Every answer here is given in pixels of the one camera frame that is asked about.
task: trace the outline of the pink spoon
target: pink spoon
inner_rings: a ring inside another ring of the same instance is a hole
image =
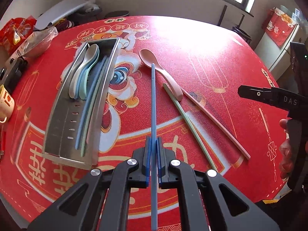
[[[183,99],[183,92],[181,90],[181,87],[172,78],[172,76],[158,63],[157,58],[153,54],[153,52],[148,49],[142,49],[139,52],[139,56],[147,67],[152,68],[152,63],[155,64],[155,69],[165,78],[175,98],[178,101],[181,101]]]

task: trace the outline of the red bag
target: red bag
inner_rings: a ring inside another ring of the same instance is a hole
[[[0,31],[0,45],[4,46],[9,55],[32,34],[36,19],[32,16],[9,20]]]
[[[275,13],[269,21],[265,32],[280,47],[293,31],[296,24],[287,14],[275,8]]]
[[[262,23],[262,26],[261,28],[264,30],[264,32],[266,31],[266,27],[268,26],[273,14],[275,13],[275,11],[273,9],[270,9],[268,12],[267,12],[267,17],[265,19],[265,21]]]

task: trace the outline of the light blue spoon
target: light blue spoon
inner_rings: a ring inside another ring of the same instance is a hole
[[[77,84],[80,83],[81,75],[84,72],[84,68],[97,58],[98,50],[99,49],[98,49],[97,44],[92,44],[86,51],[83,62],[80,64],[80,66],[74,73],[73,78],[70,82],[70,87],[68,89],[68,94],[70,98],[77,99],[78,93],[76,94],[76,89],[79,90],[79,87],[77,87]]]
[[[86,67],[84,69],[84,73],[82,74],[80,84],[77,84],[77,88],[79,88],[79,97],[81,98],[81,100],[87,99],[87,80],[88,80],[89,72],[93,68],[93,66],[97,63],[99,56],[100,56],[100,51],[98,50],[98,55],[97,55],[96,60],[89,67]]]

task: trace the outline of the pink chopstick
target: pink chopstick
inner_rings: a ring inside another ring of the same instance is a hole
[[[245,156],[247,160],[250,159],[249,153],[240,145],[240,143],[233,137],[232,134],[223,126],[221,123],[216,120],[214,116],[211,115],[209,111],[207,111],[199,102],[197,102],[189,93],[187,93],[182,87],[180,87],[183,93],[194,103],[196,104],[203,113],[205,113],[220,129],[224,132],[226,136],[229,137],[229,139],[234,143],[234,145],[242,152],[242,154]]]

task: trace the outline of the plastic bag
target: plastic bag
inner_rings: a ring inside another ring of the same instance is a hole
[[[33,17],[12,18],[0,30],[0,45],[11,55],[32,34],[35,24]]]
[[[43,54],[50,46],[52,39],[58,35],[56,27],[33,32],[18,48],[21,56],[35,58]]]

